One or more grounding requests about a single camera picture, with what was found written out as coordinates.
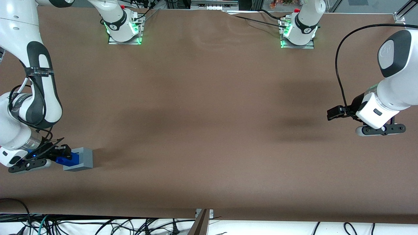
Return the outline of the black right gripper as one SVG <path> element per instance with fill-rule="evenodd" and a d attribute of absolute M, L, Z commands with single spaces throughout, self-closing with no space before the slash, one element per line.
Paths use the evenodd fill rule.
<path fill-rule="evenodd" d="M 48 140 L 43 137 L 40 146 L 31 151 L 31 159 L 47 159 L 48 157 L 56 159 L 57 157 L 62 157 L 72 160 L 72 149 L 68 145 L 58 146 L 62 140 L 64 140 L 64 137 L 54 140 Z"/>

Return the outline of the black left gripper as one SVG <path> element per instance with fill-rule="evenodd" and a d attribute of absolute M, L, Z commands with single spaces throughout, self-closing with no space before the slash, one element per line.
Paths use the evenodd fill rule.
<path fill-rule="evenodd" d="M 343 118 L 351 115 L 351 118 L 371 118 L 374 113 L 374 92 L 364 92 L 356 96 L 351 105 L 340 105 L 327 110 L 327 120 Z"/>

